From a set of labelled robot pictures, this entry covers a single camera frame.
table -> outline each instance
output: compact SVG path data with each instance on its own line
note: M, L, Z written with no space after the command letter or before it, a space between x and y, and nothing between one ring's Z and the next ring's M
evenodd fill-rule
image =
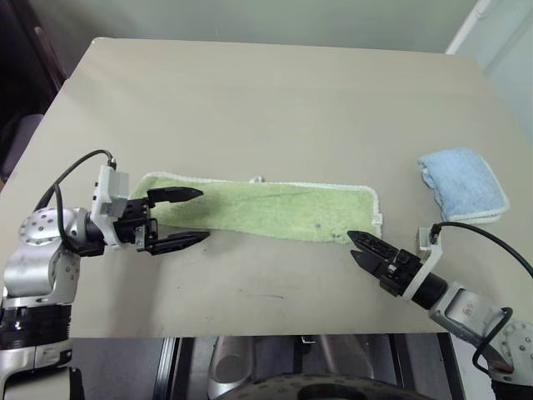
M0 259L20 222L74 159L107 148L131 188L148 172L368 185L385 240L414 249L440 219L417 158L483 155L511 210L487 225L533 259L531 143L467 57L330 47L98 38L64 84L0 195ZM88 208L104 159L63 185ZM533 285L497 246L446 228L435 272L531 321ZM151 257L108 249L82 260L75 337L439 332L356 266L351 246L213 232Z

cable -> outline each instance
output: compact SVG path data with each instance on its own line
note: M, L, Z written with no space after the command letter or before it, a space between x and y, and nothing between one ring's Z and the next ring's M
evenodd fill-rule
M64 225L64 210L63 210L63 198L61 195L61 189L59 188L59 185L57 183L54 183L52 185L52 190L56 195L56 204L57 204L57 230L59 231L59 236L61 237L61 241L63 243L63 246L65 248L72 252L77 254L77 249L72 245L70 239L67 236L67 233L65 232L65 225Z
M490 342L492 342L492 339L498 334L498 332L509 322L513 315L513 309L511 307L503 307L501 309L503 312L503 317L501 320L496 324L495 327L492 328L492 330L489 332L488 335L483 339L481 344L476 348L476 352L474 352L474 355L472 356L472 363L474 364L474 367L482 371L483 373L489 375L489 370L482 367L479 364L479 358L480 355L485 351L486 347L489 345Z
M469 231L479 233L481 236L484 236L485 238L490 239L492 242L496 243L500 247L504 248L511 256L513 256L516 261L518 261L522 267L524 267L533 278L533 267L526 261L525 258L523 258L513 247L509 246L507 243L505 243L503 240L501 240L499 237L494 236L492 233L488 233L487 231L484 231L483 229L479 227L474 227L472 225L469 225L467 223L462 222L439 222L433 225L431 227L431 233L430 238L431 242L436 242L436 237L441 232L442 227L458 227L458 228L464 228L468 229Z
M54 184L58 185L59 183L61 183L62 180L65 179L68 176L69 173L74 171L74 169L76 169L81 163L84 163L89 158L94 157L94 156L96 156L98 154L105 154L107 156L107 165L109 167L112 167L113 169L117 168L117 164L115 163L113 155L108 150L100 149L100 150L94 150L94 151L92 151L90 153L88 152L86 155L84 155L83 157L78 159L73 165L71 165L69 168L67 168L64 173L59 175L59 177L54 181L52 186L50 186L48 188L48 190L42 195L41 199L39 200L39 202L37 203L37 206L35 206L33 211L37 211L37 210L39 210L41 208L45 208L48 205L48 203L50 202L50 199L52 198L52 195L55 192L55 190L53 188Z

white wall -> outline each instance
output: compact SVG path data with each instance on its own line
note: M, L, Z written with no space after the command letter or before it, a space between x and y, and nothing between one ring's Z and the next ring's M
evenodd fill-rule
M30 0L68 73L98 36L443 53L475 2Z
M492 0L457 54L472 56L533 138L533 0Z

folded blue towel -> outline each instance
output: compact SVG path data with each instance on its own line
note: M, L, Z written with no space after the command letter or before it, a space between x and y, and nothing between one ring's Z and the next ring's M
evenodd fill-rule
M489 164L468 148L434 152L421 157L418 164L444 221L491 223L509 209Z

